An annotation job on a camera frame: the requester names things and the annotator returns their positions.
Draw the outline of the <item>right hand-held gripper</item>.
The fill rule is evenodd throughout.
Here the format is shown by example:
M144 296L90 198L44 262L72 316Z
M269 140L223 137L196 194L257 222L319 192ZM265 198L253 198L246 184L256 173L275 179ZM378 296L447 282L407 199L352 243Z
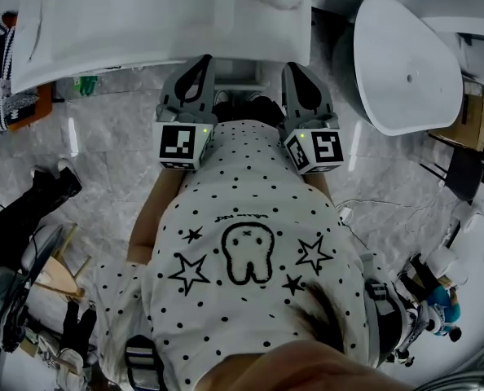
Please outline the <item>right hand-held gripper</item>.
M340 126L330 114L332 101L325 83L307 67L288 62L282 72L282 93L286 113L295 118L286 117L278 131L297 172L322 174L342 165Z

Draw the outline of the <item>person's black trousers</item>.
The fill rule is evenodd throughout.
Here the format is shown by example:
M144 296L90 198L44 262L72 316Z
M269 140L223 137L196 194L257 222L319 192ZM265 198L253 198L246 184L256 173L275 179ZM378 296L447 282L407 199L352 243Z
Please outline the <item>person's black trousers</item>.
M218 122L227 121L259 121L265 125L276 127L284 120L284 114L279 105L259 95L253 100L246 100L241 105L235 106L232 102L218 103L213 107L213 114Z

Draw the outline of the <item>person's white dotted shirt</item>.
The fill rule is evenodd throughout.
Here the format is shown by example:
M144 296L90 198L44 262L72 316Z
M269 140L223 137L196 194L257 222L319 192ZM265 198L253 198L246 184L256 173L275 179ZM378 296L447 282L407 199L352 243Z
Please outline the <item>person's white dotted shirt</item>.
M143 380L194 391L232 355L313 340L376 369L370 278L387 280L381 262L355 250L277 130L222 123L162 215L150 262L97 266L99 365L123 391Z

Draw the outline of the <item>wooden stool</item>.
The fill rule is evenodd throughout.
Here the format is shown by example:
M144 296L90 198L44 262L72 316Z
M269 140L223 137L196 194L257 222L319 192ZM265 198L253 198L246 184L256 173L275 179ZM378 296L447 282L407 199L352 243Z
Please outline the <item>wooden stool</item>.
M48 258L34 284L47 291L55 292L60 296L80 301L85 297L86 291L79 286L77 281L90 264L92 257L87 256L84 263L75 273L68 268L64 260L64 253L70 245L77 228L78 225L76 223L71 225L68 233L62 237L63 242L60 246L54 248L52 255Z

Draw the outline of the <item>person's left forearm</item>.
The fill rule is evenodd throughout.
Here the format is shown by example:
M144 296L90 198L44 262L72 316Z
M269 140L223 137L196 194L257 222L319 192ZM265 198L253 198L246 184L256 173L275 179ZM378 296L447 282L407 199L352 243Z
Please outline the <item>person's left forearm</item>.
M178 195L186 175L182 170L163 169L135 221L128 245L129 262L147 265L152 259L158 226L169 204Z

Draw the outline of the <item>cardboard box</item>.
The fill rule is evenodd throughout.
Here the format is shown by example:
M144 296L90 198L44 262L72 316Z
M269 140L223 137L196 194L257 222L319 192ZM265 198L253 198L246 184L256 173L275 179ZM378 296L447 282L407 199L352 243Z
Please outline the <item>cardboard box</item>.
M464 77L464 96L454 123L430 130L429 137L454 147L482 152L484 150L484 85Z

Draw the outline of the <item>black chair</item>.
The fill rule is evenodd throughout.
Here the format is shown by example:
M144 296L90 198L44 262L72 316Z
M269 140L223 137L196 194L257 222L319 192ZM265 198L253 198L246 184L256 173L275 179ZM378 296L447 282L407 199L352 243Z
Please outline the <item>black chair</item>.
M482 157L479 152L457 147L454 149L448 169L438 164L445 176L438 174L430 167L420 163L423 169L444 181L444 185L461 201L472 201L482 183L484 174Z

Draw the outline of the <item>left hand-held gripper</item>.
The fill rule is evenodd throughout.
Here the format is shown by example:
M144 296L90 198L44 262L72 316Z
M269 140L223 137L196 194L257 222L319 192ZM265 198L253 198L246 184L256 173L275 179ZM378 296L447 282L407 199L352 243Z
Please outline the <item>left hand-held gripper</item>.
M154 152L161 167L200 168L215 127L214 80L212 55L189 59L165 80L154 116Z

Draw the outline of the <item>white sink vanity cabinet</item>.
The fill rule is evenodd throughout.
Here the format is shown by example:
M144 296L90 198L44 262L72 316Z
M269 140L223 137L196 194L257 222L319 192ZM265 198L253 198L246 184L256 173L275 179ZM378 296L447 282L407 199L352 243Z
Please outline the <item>white sink vanity cabinet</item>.
M307 64L312 0L20 0L11 89L209 54Z

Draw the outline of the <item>person's right forearm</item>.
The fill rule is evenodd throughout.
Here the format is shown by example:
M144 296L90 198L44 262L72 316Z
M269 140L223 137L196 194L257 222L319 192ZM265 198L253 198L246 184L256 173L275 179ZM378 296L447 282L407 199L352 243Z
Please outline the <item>person's right forearm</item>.
M332 203L332 198L324 174L304 174L302 177L306 184L322 192L328 198L329 202Z

